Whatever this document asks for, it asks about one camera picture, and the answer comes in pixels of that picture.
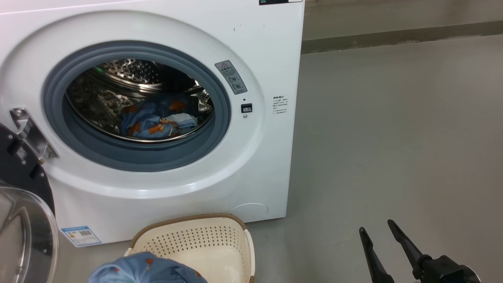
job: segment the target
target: front-loading washing machine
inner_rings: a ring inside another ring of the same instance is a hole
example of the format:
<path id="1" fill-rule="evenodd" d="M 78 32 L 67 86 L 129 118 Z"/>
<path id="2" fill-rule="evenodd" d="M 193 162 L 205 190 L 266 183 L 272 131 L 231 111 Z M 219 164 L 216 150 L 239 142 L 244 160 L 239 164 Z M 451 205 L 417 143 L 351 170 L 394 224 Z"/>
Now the front-loading washing machine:
<path id="1" fill-rule="evenodd" d="M 284 217 L 303 12 L 298 0 L 1 3 L 3 166 L 48 179 L 35 193 L 76 246 L 194 214 Z"/>

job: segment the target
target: beige laundry basket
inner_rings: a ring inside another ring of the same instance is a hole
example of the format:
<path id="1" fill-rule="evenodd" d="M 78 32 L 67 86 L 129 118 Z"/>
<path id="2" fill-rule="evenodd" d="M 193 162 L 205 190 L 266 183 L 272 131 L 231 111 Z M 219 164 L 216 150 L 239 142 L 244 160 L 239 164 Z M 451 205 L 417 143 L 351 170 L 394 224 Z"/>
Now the beige laundry basket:
<path id="1" fill-rule="evenodd" d="M 252 236 L 234 215 L 196 215 L 152 224 L 136 234 L 124 256 L 145 251 L 195 269 L 208 283 L 255 279 Z"/>

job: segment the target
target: brown basket rim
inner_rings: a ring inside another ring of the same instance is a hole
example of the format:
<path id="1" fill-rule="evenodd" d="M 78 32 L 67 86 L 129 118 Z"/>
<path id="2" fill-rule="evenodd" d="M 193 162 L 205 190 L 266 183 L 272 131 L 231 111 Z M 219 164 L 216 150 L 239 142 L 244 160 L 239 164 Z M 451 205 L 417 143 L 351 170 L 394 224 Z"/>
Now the brown basket rim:
<path id="1" fill-rule="evenodd" d="M 166 226 L 166 225 L 170 225 L 170 224 L 175 224 L 175 223 L 180 223 L 180 222 L 185 222 L 185 221 L 209 219 L 209 218 L 229 218 L 229 219 L 236 221 L 241 226 L 241 228 L 243 228 L 243 230 L 246 230 L 246 225 L 244 224 L 244 222 L 241 219 L 239 219 L 237 216 L 234 216 L 232 214 L 215 213 L 215 214 L 192 215 L 192 216 L 180 217 L 180 218 L 175 218 L 175 219 L 171 219 L 171 220 L 157 222 L 157 223 L 151 224 L 151 225 L 141 229 L 140 232 L 136 233 L 136 235 L 134 236 L 133 240 L 131 241 L 131 245 L 129 247 L 134 248 L 134 245 L 136 245 L 136 242 L 138 241 L 138 239 L 141 236 L 143 236 L 143 234 L 145 234 L 147 231 L 150 231 L 154 228 L 158 228 L 158 227 Z"/>

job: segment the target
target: metal hinge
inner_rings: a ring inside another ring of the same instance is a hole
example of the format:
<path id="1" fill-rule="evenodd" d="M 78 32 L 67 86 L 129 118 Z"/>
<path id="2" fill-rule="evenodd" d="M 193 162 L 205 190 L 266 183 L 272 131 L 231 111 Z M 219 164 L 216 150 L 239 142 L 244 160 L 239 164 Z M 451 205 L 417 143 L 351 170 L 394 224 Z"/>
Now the metal hinge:
<path id="1" fill-rule="evenodd" d="M 26 109 L 11 109 L 11 117 L 18 127 L 17 137 L 33 150 L 41 164 L 50 158 L 58 157 Z"/>

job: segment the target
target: blue garment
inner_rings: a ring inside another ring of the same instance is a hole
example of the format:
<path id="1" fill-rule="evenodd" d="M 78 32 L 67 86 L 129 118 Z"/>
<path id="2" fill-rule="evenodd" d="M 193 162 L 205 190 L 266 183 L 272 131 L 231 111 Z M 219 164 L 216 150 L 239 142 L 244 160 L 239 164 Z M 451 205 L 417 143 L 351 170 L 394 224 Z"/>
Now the blue garment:
<path id="1" fill-rule="evenodd" d="M 149 252 L 122 257 L 98 267 L 89 283 L 207 283 L 192 268 Z"/>
<path id="2" fill-rule="evenodd" d="M 120 132 L 140 138 L 160 138 L 183 134 L 197 125 L 188 114 L 189 100 L 183 95 L 158 95 L 125 107 L 121 113 Z"/>

